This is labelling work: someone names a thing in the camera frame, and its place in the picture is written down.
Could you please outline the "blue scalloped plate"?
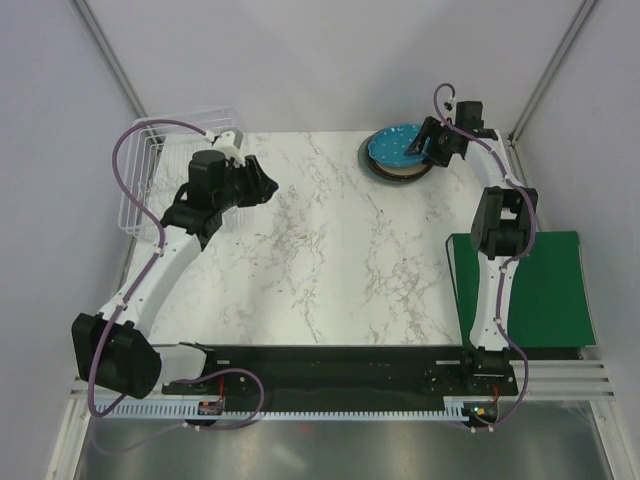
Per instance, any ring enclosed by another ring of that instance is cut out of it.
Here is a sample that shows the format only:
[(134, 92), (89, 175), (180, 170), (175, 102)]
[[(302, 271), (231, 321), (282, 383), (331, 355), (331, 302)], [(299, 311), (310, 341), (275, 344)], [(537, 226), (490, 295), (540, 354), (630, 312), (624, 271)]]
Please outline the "blue scalloped plate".
[(408, 168), (423, 163), (425, 152), (407, 155), (406, 150), (420, 131), (420, 124), (399, 124), (376, 132), (369, 140), (366, 153), (376, 163), (385, 167)]

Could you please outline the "brown rimmed beige plate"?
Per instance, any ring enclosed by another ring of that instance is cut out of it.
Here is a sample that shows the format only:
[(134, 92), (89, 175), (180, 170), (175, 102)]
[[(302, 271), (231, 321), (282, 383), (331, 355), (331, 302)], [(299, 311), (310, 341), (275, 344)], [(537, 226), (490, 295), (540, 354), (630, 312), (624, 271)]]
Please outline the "brown rimmed beige plate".
[(366, 157), (366, 163), (375, 175), (393, 182), (412, 182), (425, 176), (432, 169), (431, 165), (421, 162), (408, 167), (385, 166), (370, 156)]

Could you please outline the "pale green ceramic plate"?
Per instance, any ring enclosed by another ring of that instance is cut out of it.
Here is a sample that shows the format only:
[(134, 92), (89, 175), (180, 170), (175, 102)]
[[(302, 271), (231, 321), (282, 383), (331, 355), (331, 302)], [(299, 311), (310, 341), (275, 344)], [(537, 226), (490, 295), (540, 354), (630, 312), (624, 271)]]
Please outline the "pale green ceramic plate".
[(410, 183), (416, 182), (418, 180), (412, 181), (412, 182), (393, 182), (393, 181), (389, 181), (389, 180), (385, 180), (377, 175), (375, 175), (372, 170), (368, 167), (367, 163), (366, 163), (366, 157), (370, 156), (369, 155), (369, 144), (372, 140), (373, 136), (370, 135), (369, 137), (367, 137), (359, 146), (359, 150), (358, 150), (358, 154), (357, 154), (357, 159), (358, 159), (358, 165), (361, 169), (361, 171), (363, 172), (363, 174), (369, 178), (371, 178), (372, 180), (378, 181), (382, 184), (385, 185), (392, 185), (392, 186), (401, 186), (401, 185), (408, 185)]

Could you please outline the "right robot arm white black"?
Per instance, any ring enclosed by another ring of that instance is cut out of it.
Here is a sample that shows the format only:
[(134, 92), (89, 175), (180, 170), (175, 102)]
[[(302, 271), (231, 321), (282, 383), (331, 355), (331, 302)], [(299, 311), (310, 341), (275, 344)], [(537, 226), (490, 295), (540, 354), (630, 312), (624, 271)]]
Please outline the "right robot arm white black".
[(436, 108), (436, 117), (424, 120), (405, 154), (440, 167), (458, 155), (482, 187), (471, 227), (479, 287), (469, 342), (474, 350), (488, 353), (512, 346), (507, 334), (511, 290), (519, 260), (535, 241), (537, 193), (516, 178), (504, 159), (500, 136), (484, 126), (482, 112), (480, 101), (450, 98)]

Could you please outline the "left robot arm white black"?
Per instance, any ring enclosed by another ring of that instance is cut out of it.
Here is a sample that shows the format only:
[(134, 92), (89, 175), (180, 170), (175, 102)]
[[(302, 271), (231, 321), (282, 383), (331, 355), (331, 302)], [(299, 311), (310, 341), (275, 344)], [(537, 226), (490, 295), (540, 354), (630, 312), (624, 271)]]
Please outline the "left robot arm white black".
[(159, 383), (194, 378), (206, 354), (192, 342), (154, 346), (157, 314), (187, 267), (221, 228), (226, 211), (267, 203), (277, 183), (254, 155), (238, 164), (219, 150), (201, 150), (188, 165), (188, 180), (159, 221), (158, 245), (149, 263), (94, 315), (81, 314), (71, 328), (79, 376), (135, 399)]

